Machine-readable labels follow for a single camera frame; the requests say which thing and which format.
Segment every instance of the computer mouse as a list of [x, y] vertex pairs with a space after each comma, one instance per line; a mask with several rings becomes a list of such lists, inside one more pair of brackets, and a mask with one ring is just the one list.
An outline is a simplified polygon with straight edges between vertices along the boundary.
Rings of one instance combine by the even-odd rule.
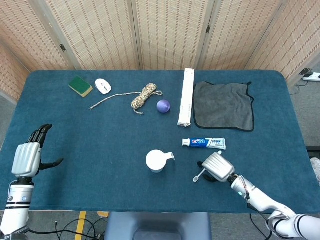
[[95, 80], [94, 85], [102, 94], [108, 94], [112, 89], [110, 84], [102, 78]]

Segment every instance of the purple ball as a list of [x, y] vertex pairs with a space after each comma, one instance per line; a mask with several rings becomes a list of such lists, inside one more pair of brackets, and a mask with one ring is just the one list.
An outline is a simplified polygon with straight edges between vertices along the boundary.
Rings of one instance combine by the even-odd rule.
[[160, 113], [165, 114], [170, 110], [170, 102], [168, 102], [167, 100], [160, 100], [156, 104], [156, 108]]

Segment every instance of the white robotic arm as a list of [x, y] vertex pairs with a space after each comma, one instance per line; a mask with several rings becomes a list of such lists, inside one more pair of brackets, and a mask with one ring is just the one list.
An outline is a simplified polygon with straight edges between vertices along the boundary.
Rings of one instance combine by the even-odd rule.
[[[221, 151], [209, 156], [201, 165], [203, 167], [201, 174], [208, 171], [215, 181], [228, 181], [231, 188], [246, 200], [249, 208], [258, 212], [275, 210], [267, 221], [267, 227], [274, 235], [282, 239], [298, 237], [307, 240], [320, 239], [319, 218], [296, 214], [289, 207], [267, 196], [243, 176], [235, 174], [234, 166], [221, 156]], [[200, 175], [193, 179], [195, 183]]]
[[33, 132], [27, 143], [19, 145], [16, 149], [11, 172], [17, 180], [9, 185], [7, 203], [0, 226], [0, 239], [22, 239], [21, 235], [29, 231], [26, 224], [35, 187], [32, 178], [40, 170], [54, 168], [64, 160], [60, 158], [54, 163], [41, 163], [41, 151], [46, 134], [51, 128], [52, 124], [41, 126]]

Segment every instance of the toothpaste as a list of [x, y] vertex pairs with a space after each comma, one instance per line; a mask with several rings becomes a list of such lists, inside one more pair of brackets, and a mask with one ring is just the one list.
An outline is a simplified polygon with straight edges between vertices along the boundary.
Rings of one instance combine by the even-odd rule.
[[226, 150], [224, 138], [188, 138], [182, 139], [182, 146]]

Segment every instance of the floor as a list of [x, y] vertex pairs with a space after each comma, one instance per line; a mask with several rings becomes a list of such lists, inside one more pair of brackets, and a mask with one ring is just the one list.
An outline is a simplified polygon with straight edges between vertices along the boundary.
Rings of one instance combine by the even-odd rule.
[[[303, 134], [305, 144], [307, 146], [320, 146], [320, 134], [317, 132], [320, 129], [320, 82], [308, 82], [304, 81], [298, 83], [300, 86], [294, 86], [289, 91], [291, 93], [291, 99], [297, 114], [297, 118], [300, 124], [300, 128]], [[6, 131], [9, 127], [9, 123], [14, 112], [15, 106], [4, 98], [0, 97], [0, 146], [2, 145]], [[265, 237], [258, 232], [250, 221], [249, 214], [218, 214], [214, 213], [211, 217], [211, 231], [213, 240], [263, 240]], [[63, 229], [70, 221], [78, 219], [79, 212], [76, 211], [31, 211], [29, 213], [28, 226], [34, 231], [54, 231], [55, 221], [57, 221], [57, 229]], [[254, 222], [260, 227], [262, 232], [268, 236], [269, 232], [265, 227], [265, 222], [258, 214], [253, 215]], [[107, 219], [101, 219], [97, 212], [87, 212], [86, 219], [92, 223], [99, 220], [94, 225], [96, 235], [103, 234], [106, 230]], [[78, 222], [71, 223], [66, 229], [71, 231], [77, 230]], [[83, 233], [87, 234], [90, 223], [86, 222], [84, 225]], [[58, 240], [56, 234], [51, 235], [35, 235], [27, 233], [30, 239], [33, 240]], [[63, 233], [61, 240], [74, 239], [75, 235], [72, 233]], [[278, 239], [275, 236], [271, 237], [271, 240]]]

